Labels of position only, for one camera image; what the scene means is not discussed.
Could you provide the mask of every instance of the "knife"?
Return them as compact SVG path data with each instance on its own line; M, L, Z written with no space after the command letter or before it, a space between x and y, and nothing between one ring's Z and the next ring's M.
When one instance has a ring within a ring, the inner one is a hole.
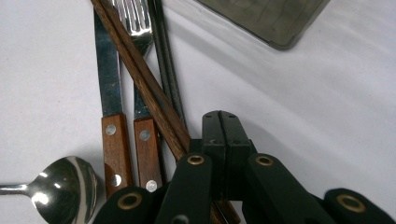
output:
M119 54L94 12L96 57L102 101L106 196L134 185L126 116L122 112Z

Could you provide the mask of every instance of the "chopsticks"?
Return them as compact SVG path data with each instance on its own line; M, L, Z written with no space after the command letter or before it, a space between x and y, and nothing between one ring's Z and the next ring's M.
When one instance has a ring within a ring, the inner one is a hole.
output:
M135 47L132 38L127 34L110 2L92 0L92 4L113 39L158 129L178 161L189 151L191 137L187 129Z

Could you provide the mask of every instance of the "wooden knife handle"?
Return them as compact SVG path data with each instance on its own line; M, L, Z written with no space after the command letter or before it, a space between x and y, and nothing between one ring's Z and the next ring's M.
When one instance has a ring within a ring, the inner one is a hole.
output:
M102 118L106 196L134 185L128 128L124 114Z
M153 117L134 121L134 142L139 186L148 191L154 191L160 188L166 179L159 132Z

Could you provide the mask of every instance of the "rivet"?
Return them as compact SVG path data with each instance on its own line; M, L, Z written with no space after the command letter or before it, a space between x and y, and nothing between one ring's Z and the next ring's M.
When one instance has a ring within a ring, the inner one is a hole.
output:
M122 197L119 198L117 205L122 210L131 210L136 208L141 203L142 203L142 195L136 192L131 192L122 195Z
M337 196L337 202L339 202L343 207L347 210L355 212L355 213L362 213L366 211L366 206L361 200L347 194L340 194Z
M266 156L257 157L256 162L263 166L272 166L274 164L274 161Z
M122 182L122 178L119 175L113 175L111 178L111 186L118 187Z
M151 133L149 132L149 130L143 130L142 132L140 132L139 134L139 138L142 141L147 141L149 140L149 138L151 137Z
M113 135L114 133L116 133L116 126L114 124L109 124L106 127L106 134L107 135Z
M157 182L155 180L149 180L146 184L146 190L148 192L154 192L158 188Z
M199 165L204 163L204 161L204 157L198 155L193 155L187 158L187 162L191 165Z

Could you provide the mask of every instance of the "stainless steel fork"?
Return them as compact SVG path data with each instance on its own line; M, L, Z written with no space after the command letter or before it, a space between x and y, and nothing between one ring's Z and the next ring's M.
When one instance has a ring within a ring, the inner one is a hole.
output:
M112 4L140 54L145 57L153 43L146 0L112 0Z
M153 44L146 0L113 1L124 27L140 54L145 57ZM134 87L134 142L139 186L154 191L165 184L161 142L154 118Z

